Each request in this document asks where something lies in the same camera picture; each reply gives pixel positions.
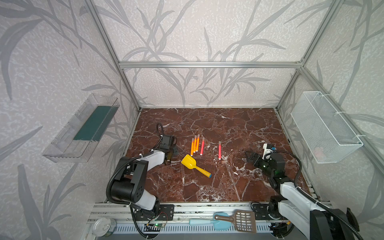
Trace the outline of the orange marker pen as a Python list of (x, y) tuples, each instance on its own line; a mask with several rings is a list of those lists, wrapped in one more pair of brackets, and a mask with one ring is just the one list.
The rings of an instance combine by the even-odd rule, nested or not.
[(191, 152), (190, 152), (190, 156), (193, 157), (193, 154), (195, 152), (195, 139), (192, 138), (192, 142), (191, 142)]
[(193, 153), (196, 152), (196, 147), (197, 147), (197, 135), (195, 135), (194, 137)]
[(197, 135), (196, 148), (195, 148), (196, 153), (199, 151), (199, 144), (200, 144), (200, 134)]

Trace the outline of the red marker pen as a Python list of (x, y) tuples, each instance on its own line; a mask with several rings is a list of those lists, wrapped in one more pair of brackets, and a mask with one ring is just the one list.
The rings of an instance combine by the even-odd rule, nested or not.
[(205, 137), (202, 138), (200, 156), (202, 156), (204, 153), (204, 147), (205, 147)]

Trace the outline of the pink marker pen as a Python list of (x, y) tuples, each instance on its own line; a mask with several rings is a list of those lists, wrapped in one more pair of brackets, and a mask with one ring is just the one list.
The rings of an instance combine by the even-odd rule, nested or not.
[(219, 146), (218, 146), (218, 159), (222, 159), (222, 142), (219, 141)]

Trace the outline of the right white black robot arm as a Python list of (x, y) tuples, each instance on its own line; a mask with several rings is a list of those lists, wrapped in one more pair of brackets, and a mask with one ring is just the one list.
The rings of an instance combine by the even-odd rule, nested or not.
[(287, 219), (309, 240), (361, 240), (359, 223), (350, 209), (345, 213), (332, 209), (306, 193), (295, 178), (286, 176), (285, 151), (267, 150), (264, 155), (246, 151), (247, 162), (267, 176), (270, 186), (277, 192), (270, 198), (267, 213), (273, 220)]

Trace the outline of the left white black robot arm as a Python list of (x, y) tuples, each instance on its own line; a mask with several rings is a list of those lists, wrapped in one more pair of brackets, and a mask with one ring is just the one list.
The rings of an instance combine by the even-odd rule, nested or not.
[(175, 136), (163, 135), (159, 143), (147, 154), (135, 158), (122, 157), (110, 178), (106, 196), (109, 202), (130, 205), (153, 215), (160, 212), (157, 197), (145, 190), (147, 172), (157, 166), (169, 164), (178, 151)]

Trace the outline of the yellow toy shovel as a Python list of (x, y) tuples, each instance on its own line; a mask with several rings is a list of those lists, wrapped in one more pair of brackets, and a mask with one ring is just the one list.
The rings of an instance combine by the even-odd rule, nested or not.
[(181, 163), (182, 163), (182, 165), (184, 165), (185, 167), (187, 167), (190, 170), (196, 169), (197, 171), (199, 171), (200, 173), (202, 173), (206, 177), (208, 177), (208, 178), (212, 177), (211, 173), (209, 173), (208, 171), (198, 167), (196, 160), (192, 156), (190, 156), (190, 155), (186, 155), (183, 158), (183, 160), (181, 161)]

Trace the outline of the brown slotted spatula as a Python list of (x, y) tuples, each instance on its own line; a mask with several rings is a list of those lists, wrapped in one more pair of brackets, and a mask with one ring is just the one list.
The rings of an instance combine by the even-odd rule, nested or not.
[(256, 233), (256, 214), (253, 211), (236, 210), (232, 216), (214, 215), (214, 219), (234, 224), (238, 232)]

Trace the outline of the light blue silicone spatula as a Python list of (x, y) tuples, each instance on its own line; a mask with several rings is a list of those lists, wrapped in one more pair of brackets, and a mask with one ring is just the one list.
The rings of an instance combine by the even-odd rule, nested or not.
[(201, 225), (213, 224), (214, 230), (216, 230), (216, 231), (225, 231), (225, 230), (228, 230), (232, 226), (232, 223), (230, 223), (230, 222), (216, 220), (215, 219), (216, 216), (228, 217), (229, 215), (227, 213), (224, 213), (224, 212), (219, 212), (219, 213), (214, 214), (214, 217), (212, 220), (190, 219), (189, 225), (190, 226), (201, 226)]

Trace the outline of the small circuit board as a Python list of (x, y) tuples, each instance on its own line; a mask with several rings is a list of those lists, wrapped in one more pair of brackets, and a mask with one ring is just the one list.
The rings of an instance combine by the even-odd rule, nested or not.
[(148, 222), (146, 225), (145, 225), (145, 229), (146, 231), (149, 231), (149, 232), (160, 232), (161, 229), (163, 229), (166, 225), (167, 225), (168, 222), (155, 222), (155, 223), (152, 223), (152, 222)]

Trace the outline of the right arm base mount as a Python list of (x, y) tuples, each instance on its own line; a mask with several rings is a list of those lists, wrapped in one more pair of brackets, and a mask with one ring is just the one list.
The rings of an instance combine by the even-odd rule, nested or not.
[(255, 213), (256, 220), (282, 220), (283, 216), (279, 213), (278, 204), (285, 198), (272, 196), (268, 203), (252, 202), (251, 209)]

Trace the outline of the aluminium front rail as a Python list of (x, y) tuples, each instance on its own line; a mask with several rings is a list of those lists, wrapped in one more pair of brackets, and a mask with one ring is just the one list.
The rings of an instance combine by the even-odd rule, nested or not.
[[(214, 230), (213, 224), (190, 226), (190, 219), (208, 219), (212, 220), (215, 213), (224, 212), (229, 216), (233, 215), (236, 210), (252, 211), (252, 202), (185, 202), (185, 203), (161, 203), (175, 205), (175, 213), (172, 221), (136, 221), (134, 213), (131, 213), (130, 207), (126, 205), (116, 205), (111, 203), (95, 204), (91, 215), (87, 221), (82, 240), (94, 240), (96, 236), (92, 233), (94, 223), (100, 218), (112, 218), (117, 222), (115, 234), (137, 234), (140, 231), (146, 235), (156, 235), (158, 233), (165, 234), (197, 234), (197, 233), (236, 233), (235, 226), (231, 226), (225, 231)], [(270, 226), (273, 223), (288, 222), (287, 217), (282, 220), (256, 220), (257, 233), (270, 232)], [(145, 225), (148, 222), (168, 222), (160, 232), (146, 231)]]

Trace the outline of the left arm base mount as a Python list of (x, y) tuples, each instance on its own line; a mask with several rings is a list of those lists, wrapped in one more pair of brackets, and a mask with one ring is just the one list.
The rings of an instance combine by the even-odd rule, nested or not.
[(134, 210), (136, 221), (172, 221), (175, 213), (175, 205), (159, 204), (155, 205), (153, 210)]

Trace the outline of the clear plastic wall tray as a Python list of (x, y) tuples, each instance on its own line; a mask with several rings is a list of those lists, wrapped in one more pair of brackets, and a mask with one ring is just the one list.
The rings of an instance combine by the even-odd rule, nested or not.
[(54, 163), (86, 163), (120, 107), (119, 99), (90, 94), (43, 151)]

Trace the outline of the aluminium cage frame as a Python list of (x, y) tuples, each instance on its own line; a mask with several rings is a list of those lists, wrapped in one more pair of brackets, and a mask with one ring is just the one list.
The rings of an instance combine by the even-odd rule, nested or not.
[(123, 79), (123, 82), (126, 84), (126, 88), (131, 94), (136, 107), (141, 109), (136, 96), (133, 93), (132, 87), (128, 83), (128, 80), (123, 72), (125, 68), (159, 68), (159, 69), (176, 69), (176, 68), (214, 68), (214, 69), (295, 69), (295, 74), (292, 77), (290, 83), (286, 87), (282, 98), (278, 102), (277, 109), (281, 108), (283, 101), (286, 99), (289, 91), (293, 88), (294, 84), (298, 79), (298, 75), (302, 75), (308, 81), (308, 83), (317, 91), (321, 92), (323, 96), (330, 102), (330, 104), (335, 107), (336, 110), (339, 111), (339, 114), (342, 113), (342, 107), (334, 100), (334, 98), (330, 95), (330, 93), (320, 84), (320, 82), (316, 81), (315, 77), (312, 73), (306, 68), (306, 64), (308, 63), (310, 57), (313, 55), (316, 47), (320, 44), (321, 39), (324, 37), (325, 32), (331, 26), (332, 21), (335, 19), (336, 15), (340, 11), (342, 5), (345, 1), (331, 1), (329, 9), (325, 15), (325, 18), (322, 20), (318, 30), (315, 33), (314, 38), (311, 40), (308, 49), (306, 50), (303, 58), (300, 61), (296, 62), (201, 62), (201, 61), (179, 61), (179, 62), (121, 62), (118, 60), (117, 55), (112, 47), (111, 41), (108, 37), (107, 31), (103, 26), (102, 20), (99, 15), (99, 11), (93, 1), (85, 1), (85, 8), (92, 16), (92, 20), (96, 25), (96, 28), (101, 35), (102, 40), (104, 41), (105, 46), (112, 58), (112, 62), (114, 67), (117, 69), (118, 74)]

